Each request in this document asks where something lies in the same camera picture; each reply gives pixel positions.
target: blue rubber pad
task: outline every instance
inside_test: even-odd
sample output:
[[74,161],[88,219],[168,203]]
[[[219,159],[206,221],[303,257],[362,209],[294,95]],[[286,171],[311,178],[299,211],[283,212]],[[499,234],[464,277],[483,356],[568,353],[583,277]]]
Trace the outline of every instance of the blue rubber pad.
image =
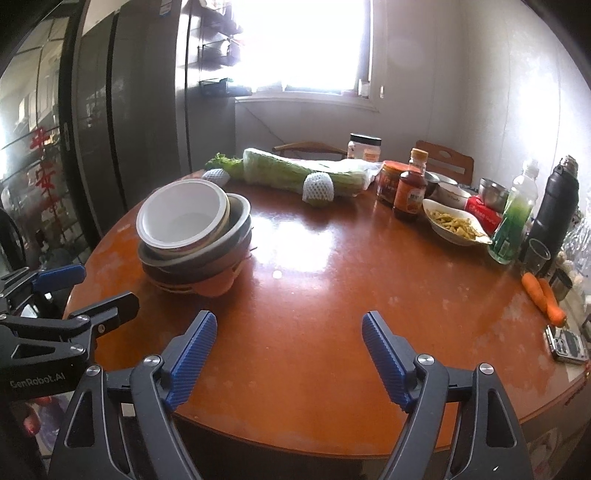
[[33,280],[33,290],[46,294],[51,291],[72,288],[86,278],[86,269],[82,265],[68,265],[45,272],[39,272]]
[[217,335],[217,320],[208,313],[170,370],[170,389],[164,403],[174,411],[189,399]]
[[400,406],[405,413],[411,413],[415,399],[406,388],[406,372],[402,362],[368,314],[363,316],[361,333],[390,400]]

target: metal bolt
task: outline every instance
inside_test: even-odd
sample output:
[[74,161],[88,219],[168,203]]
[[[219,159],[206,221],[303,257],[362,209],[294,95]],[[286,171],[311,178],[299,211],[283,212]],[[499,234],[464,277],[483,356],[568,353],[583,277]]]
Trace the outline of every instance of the metal bolt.
[[418,362],[421,365],[429,366],[435,363],[435,359],[429,355],[428,353],[423,353],[422,355],[418,356]]
[[495,369],[492,368],[492,365],[480,364],[480,371],[485,375],[492,375],[495,372]]
[[100,373],[100,367],[98,365],[91,365],[86,369],[86,375],[89,377],[94,377]]
[[155,367],[160,363],[160,357],[158,355],[148,355],[144,358],[144,365],[148,367]]

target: blue gripper pad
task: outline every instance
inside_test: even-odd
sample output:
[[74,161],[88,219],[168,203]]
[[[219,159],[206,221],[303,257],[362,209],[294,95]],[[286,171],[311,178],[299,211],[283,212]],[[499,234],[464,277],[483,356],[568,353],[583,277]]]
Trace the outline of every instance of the blue gripper pad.
[[162,354],[163,375],[167,377],[168,384],[164,403],[170,411],[176,410],[189,399],[216,335],[217,320],[214,314],[200,312],[187,332],[175,337],[166,347]]
[[408,390],[407,377],[410,374],[414,375],[414,370],[413,372],[408,371],[408,358],[405,358],[406,361],[402,361],[398,357],[387,336],[403,340],[411,351],[412,348],[404,338],[395,337],[392,334],[377,312],[366,313],[363,316],[361,333],[390,400],[400,406],[405,413],[411,413],[416,399]]
[[51,291],[70,288],[82,283],[86,278],[86,269],[82,265],[68,265],[39,272],[33,280],[33,290],[46,294]]

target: chair backrest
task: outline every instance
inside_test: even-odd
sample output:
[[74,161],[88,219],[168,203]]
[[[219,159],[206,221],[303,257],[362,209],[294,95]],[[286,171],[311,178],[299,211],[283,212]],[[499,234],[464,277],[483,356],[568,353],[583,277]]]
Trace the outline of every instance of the chair backrest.
[[288,143],[285,145],[279,145],[278,147],[273,147],[272,152],[276,153],[277,155],[281,155],[285,157],[286,151],[295,151],[295,152],[305,152],[305,153],[330,153],[340,155],[341,159],[347,157],[347,151],[341,148],[331,147],[322,142],[296,142],[296,143]]
[[416,148],[429,153],[427,170],[450,177],[458,183],[472,185],[472,176],[474,174],[474,159],[472,157],[462,155],[443,145],[423,140],[417,142]]

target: black water bottle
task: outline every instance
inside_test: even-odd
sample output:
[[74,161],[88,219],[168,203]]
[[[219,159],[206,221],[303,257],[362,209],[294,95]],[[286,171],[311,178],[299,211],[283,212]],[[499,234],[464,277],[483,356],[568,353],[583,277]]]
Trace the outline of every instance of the black water bottle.
[[550,260],[540,271],[540,277],[548,273],[550,265],[562,247],[577,205],[579,181],[577,161],[567,155],[554,168],[546,183],[546,191],[538,216],[535,218],[520,257],[525,255],[530,238],[538,239],[550,252]]

